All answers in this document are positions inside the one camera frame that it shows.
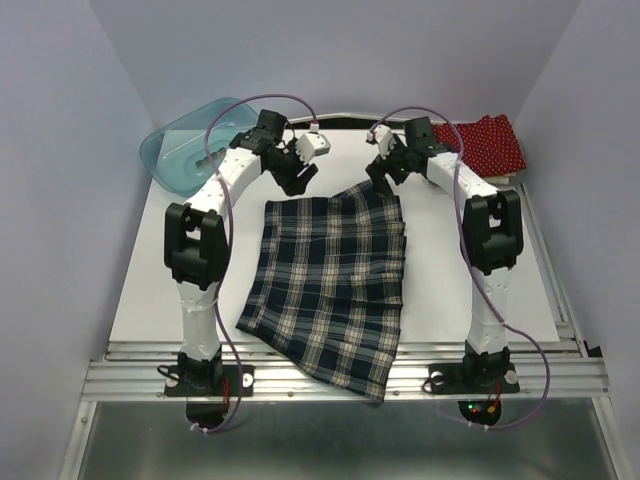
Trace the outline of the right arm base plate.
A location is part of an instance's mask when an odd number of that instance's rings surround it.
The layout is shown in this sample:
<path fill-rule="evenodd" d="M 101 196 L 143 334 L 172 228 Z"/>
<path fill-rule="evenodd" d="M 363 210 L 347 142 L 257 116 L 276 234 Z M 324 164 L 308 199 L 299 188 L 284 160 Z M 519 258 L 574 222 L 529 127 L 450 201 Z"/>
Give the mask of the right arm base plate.
<path fill-rule="evenodd" d="M 461 363 L 435 363 L 427 366 L 428 374 L 421 388 L 432 395 L 515 394 L 520 384 L 513 364 L 507 368 L 481 371 L 465 369 Z"/>

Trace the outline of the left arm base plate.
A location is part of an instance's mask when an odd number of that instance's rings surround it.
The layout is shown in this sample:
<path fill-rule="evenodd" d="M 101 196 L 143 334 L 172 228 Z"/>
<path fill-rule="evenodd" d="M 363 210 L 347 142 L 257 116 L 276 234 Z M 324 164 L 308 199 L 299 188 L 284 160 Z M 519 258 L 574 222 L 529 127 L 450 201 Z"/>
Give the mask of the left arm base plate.
<path fill-rule="evenodd" d="M 157 370 L 165 380 L 163 395 L 169 398 L 253 395 L 254 365 L 242 366 L 241 379 L 236 364 L 223 364 L 221 372 L 216 373 L 213 379 L 185 373 L 178 365 L 160 365 Z"/>

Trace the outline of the red polka dot skirt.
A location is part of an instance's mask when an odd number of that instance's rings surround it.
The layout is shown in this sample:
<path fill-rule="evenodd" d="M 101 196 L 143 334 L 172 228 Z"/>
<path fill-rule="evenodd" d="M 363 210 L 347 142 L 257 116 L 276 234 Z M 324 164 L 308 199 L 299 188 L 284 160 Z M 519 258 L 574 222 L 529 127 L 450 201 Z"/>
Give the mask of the red polka dot skirt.
<path fill-rule="evenodd" d="M 464 143 L 463 162 L 483 178 L 512 176 L 527 168 L 509 118 L 486 115 L 476 122 L 455 123 Z"/>

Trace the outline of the teal plastic basket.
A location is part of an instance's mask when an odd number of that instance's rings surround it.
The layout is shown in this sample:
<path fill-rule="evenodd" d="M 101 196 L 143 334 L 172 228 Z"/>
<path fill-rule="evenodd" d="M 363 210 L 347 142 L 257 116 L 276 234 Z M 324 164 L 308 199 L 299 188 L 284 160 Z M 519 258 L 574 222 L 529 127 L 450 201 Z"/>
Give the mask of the teal plastic basket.
<path fill-rule="evenodd" d="M 258 114 L 243 104 L 231 111 L 226 108 L 234 98 L 221 98 L 156 130 L 142 142 L 139 156 L 154 180 L 166 191 L 189 197 L 213 175 L 204 148 L 220 164 L 233 138 L 256 125 Z"/>

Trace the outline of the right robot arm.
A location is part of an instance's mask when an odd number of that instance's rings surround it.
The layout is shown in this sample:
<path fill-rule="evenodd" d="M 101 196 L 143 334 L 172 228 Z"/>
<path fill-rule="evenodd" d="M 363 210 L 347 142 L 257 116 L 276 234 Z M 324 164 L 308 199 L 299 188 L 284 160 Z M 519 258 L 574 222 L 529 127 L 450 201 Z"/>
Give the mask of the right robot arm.
<path fill-rule="evenodd" d="M 511 274 L 524 248 L 519 194 L 482 179 L 464 164 L 462 148 L 439 143 L 429 117 L 408 120 L 403 129 L 398 135 L 382 122 L 370 128 L 366 141 L 378 154 L 366 172 L 385 195 L 391 195 L 392 184 L 416 173 L 453 199 L 461 254 L 472 281 L 464 356 L 430 366 L 423 387 L 434 395 L 483 394 L 493 388 L 516 392 L 506 306 Z"/>

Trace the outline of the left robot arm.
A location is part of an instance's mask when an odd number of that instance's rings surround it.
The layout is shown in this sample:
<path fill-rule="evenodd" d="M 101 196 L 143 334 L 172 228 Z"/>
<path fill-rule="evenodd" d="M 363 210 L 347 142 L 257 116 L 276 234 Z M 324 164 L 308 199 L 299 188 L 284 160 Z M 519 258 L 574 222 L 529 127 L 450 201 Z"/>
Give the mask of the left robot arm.
<path fill-rule="evenodd" d="M 260 111 L 255 127 L 238 133 L 223 155 L 213 157 L 212 177 L 184 203 L 172 203 L 165 211 L 164 263 L 180 296 L 183 331 L 176 364 L 158 369 L 169 397 L 222 392 L 217 306 L 240 196 L 264 172 L 286 195 L 303 194 L 318 171 L 314 158 L 330 150 L 318 122 L 290 140 L 284 138 L 287 123 L 277 112 Z"/>

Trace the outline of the navy plaid skirt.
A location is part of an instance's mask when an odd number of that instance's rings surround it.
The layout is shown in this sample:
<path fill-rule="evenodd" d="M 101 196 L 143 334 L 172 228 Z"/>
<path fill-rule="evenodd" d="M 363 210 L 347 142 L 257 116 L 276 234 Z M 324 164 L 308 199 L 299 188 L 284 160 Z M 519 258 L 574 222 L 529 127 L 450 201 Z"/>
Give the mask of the navy plaid skirt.
<path fill-rule="evenodd" d="M 366 180 L 331 197 L 269 201 L 263 220 L 237 329 L 314 380 L 383 401 L 404 305 L 399 197 Z"/>

